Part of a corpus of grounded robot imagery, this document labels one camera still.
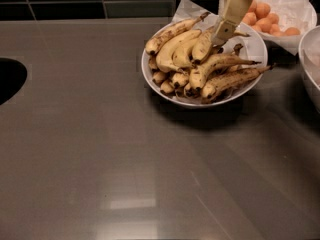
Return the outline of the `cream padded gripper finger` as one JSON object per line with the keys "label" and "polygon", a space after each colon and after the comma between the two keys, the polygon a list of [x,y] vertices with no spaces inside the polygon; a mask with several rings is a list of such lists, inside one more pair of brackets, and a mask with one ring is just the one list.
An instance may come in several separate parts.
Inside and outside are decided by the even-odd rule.
{"label": "cream padded gripper finger", "polygon": [[214,45],[230,39],[247,13],[252,0],[219,0],[218,19],[211,36]]}

